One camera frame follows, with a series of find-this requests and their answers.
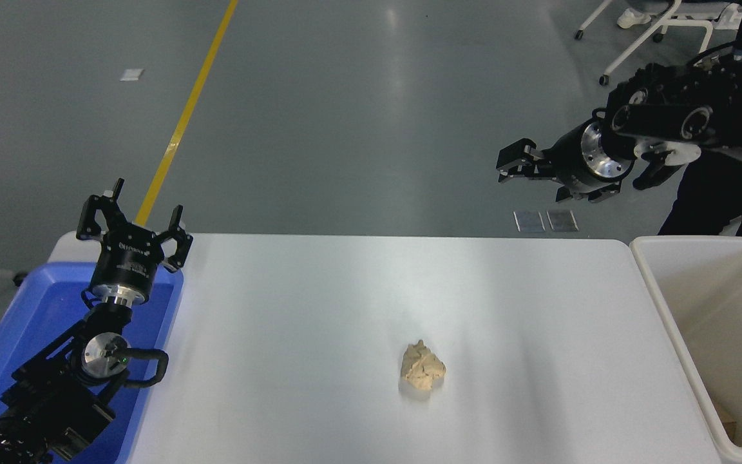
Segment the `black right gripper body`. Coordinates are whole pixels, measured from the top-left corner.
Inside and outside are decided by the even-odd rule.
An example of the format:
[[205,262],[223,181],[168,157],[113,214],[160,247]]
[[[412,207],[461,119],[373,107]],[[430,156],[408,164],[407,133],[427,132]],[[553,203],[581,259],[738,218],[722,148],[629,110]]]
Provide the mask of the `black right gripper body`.
[[602,147],[597,124],[580,124],[569,130],[547,155],[556,178],[572,193],[588,194],[616,182],[616,161]]

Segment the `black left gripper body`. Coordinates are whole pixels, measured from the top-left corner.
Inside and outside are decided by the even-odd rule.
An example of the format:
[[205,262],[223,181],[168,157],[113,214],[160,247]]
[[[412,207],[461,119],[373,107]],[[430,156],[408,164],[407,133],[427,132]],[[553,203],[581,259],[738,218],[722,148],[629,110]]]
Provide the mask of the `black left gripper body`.
[[162,242],[154,232],[136,224],[110,229],[101,241],[90,293],[104,296],[109,288],[124,287],[149,297],[163,258]]

